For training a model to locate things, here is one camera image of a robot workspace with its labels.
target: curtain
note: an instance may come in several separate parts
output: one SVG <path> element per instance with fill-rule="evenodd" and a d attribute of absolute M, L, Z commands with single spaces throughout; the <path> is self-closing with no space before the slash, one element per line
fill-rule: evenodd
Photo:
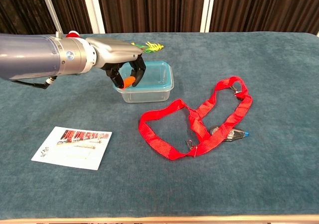
<path fill-rule="evenodd" d="M 80 34 L 93 32 L 85 0 L 52 0 L 52 3 L 65 34 L 71 30 Z"/>
<path fill-rule="evenodd" d="M 106 33 L 195 32 L 204 0 L 99 0 Z"/>
<path fill-rule="evenodd" d="M 44 0 L 0 0 L 0 32 L 53 34 L 55 27 Z"/>
<path fill-rule="evenodd" d="M 319 31 L 319 0 L 214 0 L 210 31 Z"/>

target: paper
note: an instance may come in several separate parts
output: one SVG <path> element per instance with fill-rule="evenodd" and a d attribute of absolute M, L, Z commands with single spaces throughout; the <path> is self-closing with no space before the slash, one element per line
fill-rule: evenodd
<path fill-rule="evenodd" d="M 55 127 L 32 161 L 98 170 L 112 132 Z"/>

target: blue tablecloth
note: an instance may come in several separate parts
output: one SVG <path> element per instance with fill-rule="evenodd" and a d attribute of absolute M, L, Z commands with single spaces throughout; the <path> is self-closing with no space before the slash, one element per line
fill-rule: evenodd
<path fill-rule="evenodd" d="M 162 43 L 162 51 L 143 57 L 171 65 L 169 99 L 125 103 L 100 69 L 58 77 L 47 90 L 1 80 L 0 220 L 319 214 L 319 38 L 279 32 L 98 36 Z M 142 113 L 177 98 L 195 109 L 230 76 L 240 76 L 254 99 L 238 125 L 249 137 L 177 161 L 143 140 Z M 205 125 L 223 123 L 238 103 L 231 90 L 219 92 Z M 98 171 L 31 161 L 55 126 L 113 132 Z M 186 111 L 150 126 L 182 152 L 187 139 L 196 140 Z"/>

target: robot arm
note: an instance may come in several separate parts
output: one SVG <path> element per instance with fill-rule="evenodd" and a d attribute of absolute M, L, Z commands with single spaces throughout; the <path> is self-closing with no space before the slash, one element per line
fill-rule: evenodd
<path fill-rule="evenodd" d="M 0 78 L 46 89 L 57 76 L 88 72 L 92 67 L 106 71 L 118 88 L 124 88 L 119 69 L 132 66 L 135 87 L 146 70 L 142 50 L 113 38 L 0 34 Z M 44 84 L 20 81 L 49 77 Z"/>

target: plastic container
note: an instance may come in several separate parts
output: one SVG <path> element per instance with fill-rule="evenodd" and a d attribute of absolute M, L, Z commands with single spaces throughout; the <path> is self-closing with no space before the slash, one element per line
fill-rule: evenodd
<path fill-rule="evenodd" d="M 114 87 L 127 103 L 161 102 L 169 98 L 170 91 L 174 88 L 173 73 L 171 67 L 165 61 L 145 62 L 146 71 L 143 78 L 135 87 L 124 90 Z M 131 74 L 131 66 L 125 63 L 120 69 L 121 76 Z"/>

